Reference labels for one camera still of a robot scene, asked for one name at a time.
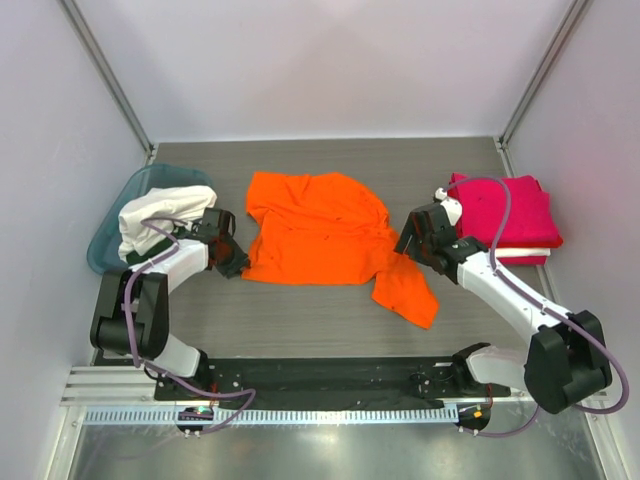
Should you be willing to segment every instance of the orange cloth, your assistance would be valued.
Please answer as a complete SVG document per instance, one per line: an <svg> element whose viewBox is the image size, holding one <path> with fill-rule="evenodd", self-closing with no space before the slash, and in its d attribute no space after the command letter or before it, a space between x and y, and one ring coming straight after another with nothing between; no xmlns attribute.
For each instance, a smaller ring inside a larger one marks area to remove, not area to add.
<svg viewBox="0 0 640 480"><path fill-rule="evenodd" d="M256 173L247 212L260 225L242 277L286 285L360 285L372 298L424 328L438 302L413 261L394 253L389 212L364 185L340 173Z"/></svg>

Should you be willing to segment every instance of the stack of folded clothes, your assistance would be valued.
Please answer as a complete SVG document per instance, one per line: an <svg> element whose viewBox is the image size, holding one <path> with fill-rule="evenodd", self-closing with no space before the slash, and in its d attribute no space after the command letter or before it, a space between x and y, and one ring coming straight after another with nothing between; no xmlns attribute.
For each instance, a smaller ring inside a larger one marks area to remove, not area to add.
<svg viewBox="0 0 640 480"><path fill-rule="evenodd" d="M454 173L451 182L466 178ZM550 197L532 176L504 178L511 192L511 213L496 256L505 265L544 265L562 237L551 218ZM462 204L456 228L460 236L472 235L491 245L504 215L505 193L497 182L476 180L458 185L449 195Z"/></svg>

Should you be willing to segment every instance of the orange t-shirt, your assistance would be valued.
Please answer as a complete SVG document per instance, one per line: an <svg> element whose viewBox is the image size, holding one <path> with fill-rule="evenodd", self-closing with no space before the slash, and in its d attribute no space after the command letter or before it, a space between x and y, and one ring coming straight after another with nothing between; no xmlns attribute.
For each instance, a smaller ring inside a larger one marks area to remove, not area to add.
<svg viewBox="0 0 640 480"><path fill-rule="evenodd" d="M340 173L258 172L247 212L260 225L242 277L286 285L360 285L373 277L372 298L429 328L438 301L422 272L393 251L389 212L364 185Z"/></svg>

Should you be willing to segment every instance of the blue plastic container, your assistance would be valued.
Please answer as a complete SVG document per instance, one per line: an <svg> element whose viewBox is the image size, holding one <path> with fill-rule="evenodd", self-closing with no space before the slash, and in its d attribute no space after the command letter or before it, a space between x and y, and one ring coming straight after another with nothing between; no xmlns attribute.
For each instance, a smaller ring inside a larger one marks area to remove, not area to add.
<svg viewBox="0 0 640 480"><path fill-rule="evenodd" d="M208 185L213 188L209 176L199 170L174 167L162 163L138 170L122 189L109 213L102 221L87 250L87 262L91 270L102 275L112 268L126 268L118 257L122 236L118 229L118 215L128 202L149 193L152 188L188 187Z"/></svg>

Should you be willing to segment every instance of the white backdrop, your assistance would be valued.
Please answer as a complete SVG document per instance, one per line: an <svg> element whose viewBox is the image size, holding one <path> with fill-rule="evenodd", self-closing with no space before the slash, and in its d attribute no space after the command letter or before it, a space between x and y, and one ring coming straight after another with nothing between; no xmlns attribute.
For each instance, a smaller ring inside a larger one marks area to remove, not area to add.
<svg viewBox="0 0 640 480"><path fill-rule="evenodd" d="M518 173L551 192L566 243L549 261L562 302L602 321L631 381L631 478L640 444L640 3L593 2L511 142Z"/></svg>
<svg viewBox="0 0 640 480"><path fill-rule="evenodd" d="M154 141L494 135L569 0L78 0Z"/></svg>
<svg viewBox="0 0 640 480"><path fill-rule="evenodd" d="M144 163L57 2L0 2L0 465L42 478L69 369L89 362L89 241Z"/></svg>

